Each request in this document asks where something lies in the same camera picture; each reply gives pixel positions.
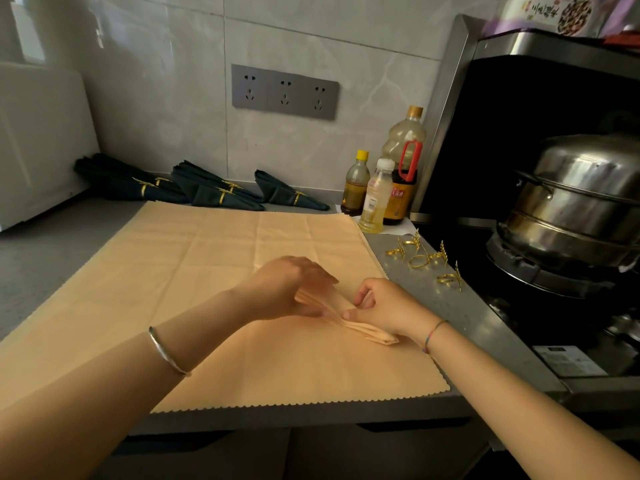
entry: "silver bangle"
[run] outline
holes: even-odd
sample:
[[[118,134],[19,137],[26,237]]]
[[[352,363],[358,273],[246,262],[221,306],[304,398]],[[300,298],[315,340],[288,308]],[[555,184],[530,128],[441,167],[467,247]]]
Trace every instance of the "silver bangle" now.
[[[167,354],[167,352],[164,350],[164,347],[160,345],[160,342],[158,341],[158,338],[156,336],[156,329],[152,326],[149,327],[149,336],[151,337],[151,340],[153,340],[154,345],[156,346],[156,349],[158,350],[160,355],[162,355],[162,358],[165,359],[165,361],[167,361],[169,365],[171,365],[174,371],[178,372],[181,376],[191,377],[190,372],[183,371],[180,367],[178,367],[178,364],[176,364],[176,362],[171,357],[169,357],[169,354]]]

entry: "kitchen counter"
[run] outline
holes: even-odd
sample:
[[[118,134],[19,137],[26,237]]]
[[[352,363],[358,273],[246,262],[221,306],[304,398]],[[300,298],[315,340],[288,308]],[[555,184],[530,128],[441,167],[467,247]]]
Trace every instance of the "kitchen counter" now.
[[[0,233],[0,339],[84,265],[141,206],[142,202],[80,197]],[[270,210],[301,209],[270,206]],[[459,292],[436,282],[435,277],[444,273],[442,265],[411,269],[406,262],[385,254],[397,247],[396,236],[366,236],[389,279],[538,390],[556,400],[567,395],[562,382],[473,290],[463,284]],[[464,263],[460,263],[460,269],[464,278]],[[468,402],[451,385],[450,391],[441,394],[393,401],[158,413],[149,415],[131,434],[454,419],[472,414]]]

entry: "hand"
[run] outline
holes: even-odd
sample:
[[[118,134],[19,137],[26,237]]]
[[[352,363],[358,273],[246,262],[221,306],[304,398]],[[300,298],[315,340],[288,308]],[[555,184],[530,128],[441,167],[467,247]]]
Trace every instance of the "hand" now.
[[[234,291],[248,306],[252,319],[270,320],[289,315],[317,317],[318,306],[295,300],[300,288],[331,286],[338,282],[322,266],[307,258],[283,256],[269,261]]]
[[[395,283],[369,278],[362,282],[346,320],[364,322],[394,335],[404,335],[422,345],[441,320]]]

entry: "plastic bottle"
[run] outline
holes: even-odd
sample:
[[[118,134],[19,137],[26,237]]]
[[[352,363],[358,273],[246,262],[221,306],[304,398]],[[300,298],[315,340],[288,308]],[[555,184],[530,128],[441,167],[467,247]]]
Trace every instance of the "plastic bottle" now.
[[[364,200],[362,216],[360,217],[360,229],[364,232],[377,234],[382,231],[382,220],[391,197],[394,182],[391,172],[394,170],[393,160],[380,158],[376,165],[376,174],[371,177],[367,185],[367,197]]]
[[[368,159],[369,152],[358,150],[356,163],[347,172],[347,183],[344,186],[340,209],[348,216],[359,216],[362,213],[367,184],[371,178],[367,168]]]
[[[418,182],[418,172],[415,167],[420,158],[422,144],[427,136],[420,124],[421,117],[422,108],[420,106],[409,106],[406,119],[389,130],[389,139],[382,146],[382,158],[389,158],[396,163],[393,172],[394,188],[384,220],[386,225],[396,225],[402,222]]]

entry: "pot lid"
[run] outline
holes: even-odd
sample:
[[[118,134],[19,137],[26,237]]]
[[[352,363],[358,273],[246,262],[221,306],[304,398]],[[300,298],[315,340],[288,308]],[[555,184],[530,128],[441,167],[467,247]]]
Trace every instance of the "pot lid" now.
[[[566,187],[640,203],[640,141],[625,136],[549,138],[536,176]]]

